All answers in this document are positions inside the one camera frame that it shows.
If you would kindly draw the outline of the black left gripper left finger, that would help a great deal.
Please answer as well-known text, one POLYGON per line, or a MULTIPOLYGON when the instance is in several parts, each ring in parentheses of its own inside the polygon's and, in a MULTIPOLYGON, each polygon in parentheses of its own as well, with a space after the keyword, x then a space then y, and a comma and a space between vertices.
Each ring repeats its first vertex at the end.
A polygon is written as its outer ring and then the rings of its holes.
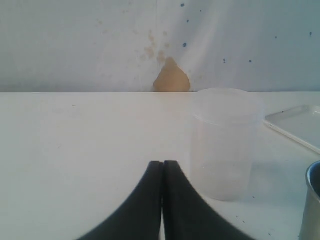
POLYGON ((151 161, 136 188, 105 221, 81 240, 158 240, 164 164, 151 161))

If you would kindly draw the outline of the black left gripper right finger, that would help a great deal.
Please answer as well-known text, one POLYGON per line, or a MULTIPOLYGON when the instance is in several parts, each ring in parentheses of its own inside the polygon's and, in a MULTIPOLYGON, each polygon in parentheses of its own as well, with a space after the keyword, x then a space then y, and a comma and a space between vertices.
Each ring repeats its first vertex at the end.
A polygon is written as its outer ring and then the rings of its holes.
POLYGON ((162 210, 167 240, 246 240, 214 211, 188 181, 179 163, 164 162, 162 210))

